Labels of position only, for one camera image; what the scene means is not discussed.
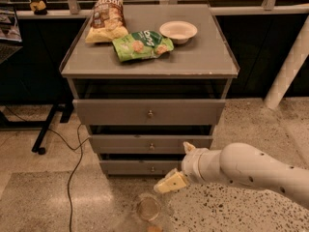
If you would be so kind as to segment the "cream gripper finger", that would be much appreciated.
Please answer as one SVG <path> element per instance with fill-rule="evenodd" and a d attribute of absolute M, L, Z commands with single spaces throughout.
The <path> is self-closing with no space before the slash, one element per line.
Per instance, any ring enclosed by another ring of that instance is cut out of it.
<path fill-rule="evenodd" d="M 166 176 L 154 185 L 157 193 L 167 193 L 170 191 L 183 189 L 189 185 L 185 175 L 178 169 L 172 169 Z"/>

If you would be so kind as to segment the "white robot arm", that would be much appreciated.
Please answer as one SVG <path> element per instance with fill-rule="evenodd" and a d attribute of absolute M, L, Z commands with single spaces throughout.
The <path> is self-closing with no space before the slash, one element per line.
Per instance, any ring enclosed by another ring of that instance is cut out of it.
<path fill-rule="evenodd" d="M 309 208 L 309 170 L 288 165 L 245 143 L 221 150 L 185 142 L 180 169 L 172 169 L 154 191 L 167 193 L 191 184 L 218 183 L 233 188 L 268 189 Z"/>

